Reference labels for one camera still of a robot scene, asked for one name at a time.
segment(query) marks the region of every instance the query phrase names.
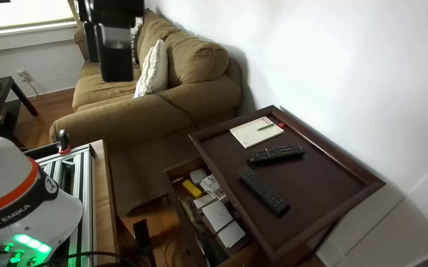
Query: black remote control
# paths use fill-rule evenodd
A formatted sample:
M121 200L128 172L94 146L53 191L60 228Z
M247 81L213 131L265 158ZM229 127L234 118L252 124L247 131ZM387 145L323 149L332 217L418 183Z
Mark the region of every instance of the black remote control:
M249 186L273 213L283 216L290 206L249 166L238 170L240 179Z
M277 158L292 157L292 155L302 155L305 149L299 143L287 143L265 149L255 149L249 152L250 163L264 163Z

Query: cream pillow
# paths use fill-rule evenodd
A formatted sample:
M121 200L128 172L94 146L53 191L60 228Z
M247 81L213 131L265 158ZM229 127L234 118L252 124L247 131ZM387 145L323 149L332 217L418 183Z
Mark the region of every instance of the cream pillow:
M166 90L168 85L168 54L166 41L158 39L143 60L134 97Z

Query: couch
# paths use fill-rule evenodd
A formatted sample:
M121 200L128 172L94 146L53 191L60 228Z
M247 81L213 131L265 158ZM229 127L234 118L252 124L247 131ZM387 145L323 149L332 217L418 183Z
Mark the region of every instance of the couch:
M168 88L133 97L143 57L158 39L168 53ZM76 41L87 53L84 34ZM228 120L241 103L241 72L225 47L195 37L146 10L136 39L134 81L106 83L97 62L85 62L75 87L75 112L54 121L73 145L105 139L119 215L167 192L164 170L197 155L188 134Z

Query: hardwood floor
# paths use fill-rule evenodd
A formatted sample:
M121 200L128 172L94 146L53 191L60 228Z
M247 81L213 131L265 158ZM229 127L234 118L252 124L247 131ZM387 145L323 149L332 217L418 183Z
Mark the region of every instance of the hardwood floor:
M39 111L39 117L33 117L24 106L20 109L20 118L15 134L27 148L36 148L50 143L50 127L54 120L72 114L73 88L61 90L50 94L41 94L32 102ZM173 204L167 200L161 203L148 204L137 209L131 216L124 217L127 228L133 232L134 222L148 219L155 249L158 267L183 265L183 253L177 249L179 217ZM304 262L301 267L325 267L325 263L314 256L311 261Z
M73 112L73 93L75 90L69 88L33 97L32 102L39 111L38 117L33 117L30 111L21 105L15 136L20 137L27 148L50 143L50 127L54 120Z

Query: wall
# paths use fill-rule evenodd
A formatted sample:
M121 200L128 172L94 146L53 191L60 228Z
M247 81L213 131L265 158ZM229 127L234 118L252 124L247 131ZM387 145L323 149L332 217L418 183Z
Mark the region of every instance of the wall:
M12 75L29 96L75 87L84 63L75 29L70 22L0 32L0 77ZM35 81L23 81L21 69Z
M408 263L427 253L428 238L424 246L411 240L428 235L428 1L148 0L148 5L229 48L244 71L246 111L275 103L388 182L329 237L319 252L329 265L381 256Z

